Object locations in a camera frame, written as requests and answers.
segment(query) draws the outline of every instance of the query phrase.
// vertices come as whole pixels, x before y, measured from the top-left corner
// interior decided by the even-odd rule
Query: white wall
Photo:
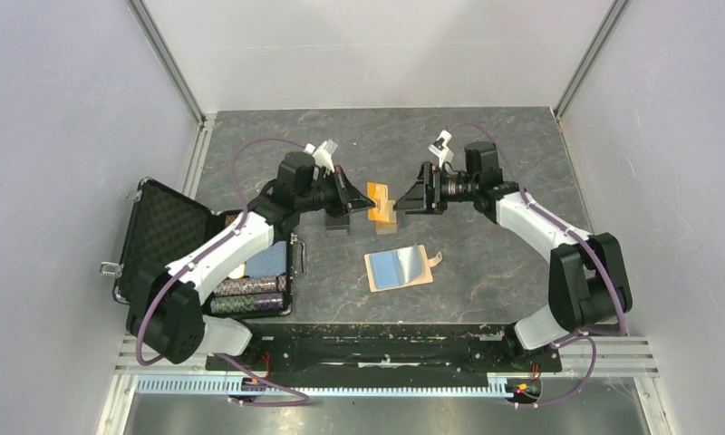
[[[0,434],[95,431],[127,313],[98,265],[194,134],[126,2],[0,0]]]
[[[611,0],[145,0],[205,111],[554,106]]]
[[[565,116],[682,434],[725,433],[725,1],[635,1]]]

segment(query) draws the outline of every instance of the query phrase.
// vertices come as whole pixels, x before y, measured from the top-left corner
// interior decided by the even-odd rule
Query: purple cable
[[[595,369],[595,363],[597,362],[597,345],[595,344],[595,340],[592,339],[592,337],[588,335],[581,335],[579,337],[576,337],[573,341],[569,342],[577,342],[579,340],[587,340],[592,345],[592,361],[589,362],[589,368],[586,369],[586,374],[584,375],[584,378],[579,382],[578,385],[576,385],[576,388],[568,392],[567,394],[564,394],[556,399],[550,399],[548,401],[541,401],[539,403],[516,403],[516,408],[527,408],[527,409],[534,409],[534,408],[541,408],[542,406],[549,406],[549,405],[556,405],[560,403],[561,401],[566,401],[574,396],[576,396],[586,385],[587,381],[589,381],[589,378],[592,376],[592,371]]]
[[[470,126],[478,129],[483,134],[485,134],[488,137],[488,140],[491,142],[496,142],[493,139],[493,135],[490,133],[488,128],[482,124],[477,124],[475,122],[459,122],[458,124],[455,124],[451,127],[448,127],[448,133],[453,133],[454,130],[456,130],[459,127],[464,126]],[[586,254],[589,256],[589,258],[594,263],[595,267],[597,268],[597,273],[600,275],[601,278],[603,278],[603,282],[605,283],[605,287],[608,289],[608,294],[611,296],[611,302],[614,304],[614,310],[616,311],[616,321],[617,324],[613,325],[609,328],[600,328],[600,327],[593,327],[593,328],[586,328],[585,331],[592,332],[595,334],[608,334],[608,335],[617,335],[617,336],[624,336],[626,335],[626,317],[624,315],[624,310],[622,309],[621,301],[619,300],[619,295],[616,292],[616,288],[614,287],[613,281],[611,281],[611,277],[608,275],[608,271],[605,270],[605,266],[603,266],[603,263],[600,261],[600,259],[597,257],[597,254],[595,251],[587,245],[586,241],[582,239],[580,236],[576,234],[575,231],[569,229],[566,225],[564,225],[562,222],[560,222],[559,219],[556,217],[550,215],[546,211],[544,211],[543,208],[539,207],[536,203],[531,202],[530,197],[527,194],[526,189],[523,187],[521,183],[521,178],[517,175],[517,172],[515,170],[515,165],[512,164],[512,161],[507,158],[507,155],[504,153],[504,151],[497,145],[496,150],[498,152],[498,155],[501,156],[501,159],[504,160],[505,165],[507,166],[507,169],[509,172],[512,173],[512,179],[517,182],[517,185],[520,188],[520,196],[523,199],[523,202],[526,203],[527,206],[529,206],[534,212],[536,212],[540,217],[544,218],[546,221],[554,225],[555,227],[559,228],[561,231],[564,231],[566,234],[568,234],[570,237],[572,237],[579,246],[586,252]],[[562,347],[562,342],[569,341],[571,338],[574,338],[575,336],[579,335],[580,333],[578,331],[571,333],[569,335],[566,335],[565,337],[562,337],[558,340],[555,340],[553,343],[557,344],[558,347]]]
[[[291,145],[295,145],[296,147],[300,149],[304,149],[305,145],[302,145],[301,142],[298,140],[292,140],[288,138],[280,138],[280,137],[272,137],[272,138],[261,138],[261,139],[253,139],[240,147],[239,150],[235,153],[234,156],[232,156],[232,181],[235,182],[235,189],[237,190],[237,195],[240,199],[240,206],[242,207],[242,211],[240,212],[240,216],[242,216],[238,221],[237,225],[235,226],[235,231],[239,232],[240,228],[242,228],[246,221],[247,221],[247,199],[245,198],[245,191],[242,189],[242,186],[240,186],[239,181],[237,181],[237,172],[235,171],[235,163],[237,162],[237,158],[240,157],[240,153],[244,151],[246,148],[250,147],[251,145],[256,145],[257,143],[261,142],[269,142],[269,141],[275,141],[275,142],[283,142],[283,143],[289,143]]]
[[[237,191],[237,194],[240,198],[240,203],[242,204],[243,211],[240,213],[242,215],[242,218],[239,219],[237,222],[237,225],[235,226],[235,231],[231,231],[224,235],[222,238],[220,238],[216,243],[209,246],[208,249],[202,251],[199,253],[198,256],[193,258],[190,263],[197,264],[199,263],[203,258],[208,256],[211,252],[215,251],[220,247],[221,245],[225,244],[230,238],[234,237],[236,232],[239,232],[240,228],[242,228],[246,221],[247,221],[247,200],[245,198],[245,192],[242,189],[242,186],[237,182],[237,175],[235,173],[235,163],[237,162],[237,158],[239,157],[240,153],[250,147],[251,145],[254,145],[256,143],[260,142],[267,142],[267,141],[277,141],[277,142],[283,142],[283,143],[289,143],[291,145],[295,145],[301,149],[303,149],[305,146],[302,145],[297,140],[292,140],[288,138],[261,138],[261,139],[254,139],[243,145],[235,155],[232,157],[232,179],[235,182],[235,190]],[[144,344],[144,337],[146,336],[146,330],[149,326],[149,321],[151,317],[154,315],[154,312],[157,311],[157,307],[160,306],[160,301],[162,301],[162,298],[165,297],[165,295],[168,293],[170,288],[178,282],[178,280],[184,276],[189,271],[189,266],[183,266],[174,276],[172,276],[165,285],[162,286],[162,288],[159,290],[156,296],[154,296],[154,299],[152,299],[151,304],[149,305],[149,308],[146,311],[146,314],[144,314],[143,320],[141,320],[141,325],[139,326],[139,333],[136,334],[136,360],[139,362],[140,365],[152,365],[153,363],[156,363],[157,361],[162,359],[161,355],[158,355],[151,360],[145,360],[144,355],[142,352],[142,346]]]
[[[244,374],[250,376],[251,378],[259,381],[260,383],[263,383],[264,385],[268,385],[276,390],[279,390],[281,392],[287,392],[289,394],[293,394],[294,396],[300,397],[297,401],[242,401],[242,406],[253,406],[257,408],[274,408],[274,407],[282,407],[282,406],[300,406],[300,405],[306,405],[309,402],[309,396],[306,394],[296,391],[292,388],[284,387],[282,385],[277,385],[274,382],[267,381],[266,379],[256,375],[255,373],[249,371],[247,367],[240,362],[237,362],[237,359],[235,359],[231,355],[227,355],[225,353],[214,353],[215,356],[218,358],[221,358],[222,360],[226,361],[227,363],[232,364],[235,368],[243,372]]]

